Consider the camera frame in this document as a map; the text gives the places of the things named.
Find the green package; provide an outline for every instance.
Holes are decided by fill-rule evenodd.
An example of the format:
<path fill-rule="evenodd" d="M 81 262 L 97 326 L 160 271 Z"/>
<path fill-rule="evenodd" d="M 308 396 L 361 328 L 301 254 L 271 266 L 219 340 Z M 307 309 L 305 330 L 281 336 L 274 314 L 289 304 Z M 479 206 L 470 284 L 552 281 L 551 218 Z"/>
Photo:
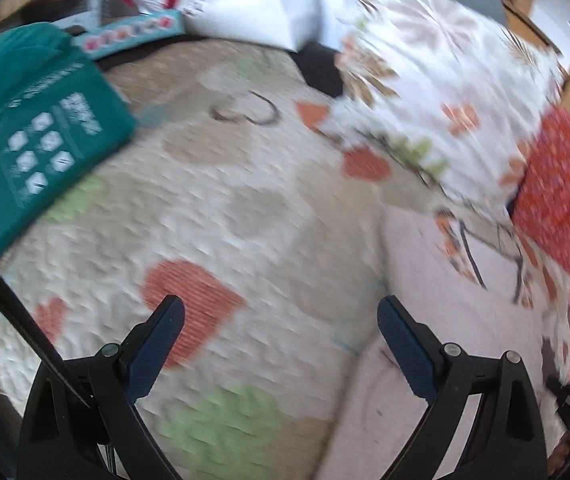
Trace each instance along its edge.
<path fill-rule="evenodd" d="M 6 34 L 0 35 L 0 256 L 134 132 L 125 104 L 68 35 L 49 23 Z M 12 65 L 21 57 L 22 65 Z"/>

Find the floral pillow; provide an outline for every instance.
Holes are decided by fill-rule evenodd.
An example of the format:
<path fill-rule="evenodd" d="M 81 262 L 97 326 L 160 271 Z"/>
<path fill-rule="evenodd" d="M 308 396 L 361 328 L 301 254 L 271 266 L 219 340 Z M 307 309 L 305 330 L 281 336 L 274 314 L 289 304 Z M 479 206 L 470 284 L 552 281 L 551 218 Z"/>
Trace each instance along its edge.
<path fill-rule="evenodd" d="M 320 130 L 373 142 L 453 196 L 504 214 L 556 90 L 556 56 L 453 0 L 354 0 L 346 95 Z"/>

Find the bed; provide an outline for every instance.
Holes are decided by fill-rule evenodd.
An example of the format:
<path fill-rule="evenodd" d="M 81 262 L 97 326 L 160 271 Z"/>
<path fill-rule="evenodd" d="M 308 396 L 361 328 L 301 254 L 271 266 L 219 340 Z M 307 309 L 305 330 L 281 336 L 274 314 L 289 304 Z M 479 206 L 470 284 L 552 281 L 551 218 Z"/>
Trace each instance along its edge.
<path fill-rule="evenodd" d="M 553 46 L 531 1 L 504 0 L 510 29 Z M 121 340 L 165 294 L 185 299 L 188 324 L 137 406 L 186 479 L 314 475 L 386 294 L 382 203 L 493 229 L 392 158 L 338 150 L 308 74 L 219 40 L 111 68 L 138 134 L 0 262 L 64 358 Z M 570 70 L 561 95 L 570 108 Z M 38 364 L 0 316 L 0 392 L 19 412 Z"/>

